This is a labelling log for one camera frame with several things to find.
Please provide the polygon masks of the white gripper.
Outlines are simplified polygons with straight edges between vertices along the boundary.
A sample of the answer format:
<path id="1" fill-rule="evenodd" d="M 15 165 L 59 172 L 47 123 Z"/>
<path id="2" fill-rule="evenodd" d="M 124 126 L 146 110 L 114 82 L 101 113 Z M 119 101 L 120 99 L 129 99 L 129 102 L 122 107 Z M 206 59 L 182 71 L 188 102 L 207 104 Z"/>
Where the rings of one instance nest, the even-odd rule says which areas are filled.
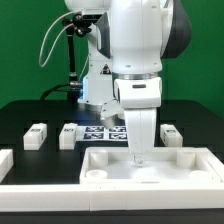
<path id="1" fill-rule="evenodd" d="M 115 99 L 102 106 L 100 120 L 106 128 L 115 126 L 114 117 L 125 120 L 129 151 L 137 156 L 152 151 L 155 141 L 157 108 L 161 106 L 162 80 L 160 77 L 144 80 L 114 81 Z"/>

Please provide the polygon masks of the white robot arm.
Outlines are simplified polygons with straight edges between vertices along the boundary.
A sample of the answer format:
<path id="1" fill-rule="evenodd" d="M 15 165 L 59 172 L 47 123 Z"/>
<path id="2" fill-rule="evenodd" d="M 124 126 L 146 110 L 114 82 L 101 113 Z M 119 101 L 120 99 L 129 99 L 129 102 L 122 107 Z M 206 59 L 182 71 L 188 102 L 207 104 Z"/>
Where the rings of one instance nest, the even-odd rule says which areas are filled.
<path id="1" fill-rule="evenodd" d="M 161 61 L 179 56 L 191 40 L 181 0 L 64 0 L 78 36 L 87 36 L 89 71 L 79 104 L 101 112 L 110 129 L 125 120 L 135 161 L 153 150 L 161 106 Z"/>

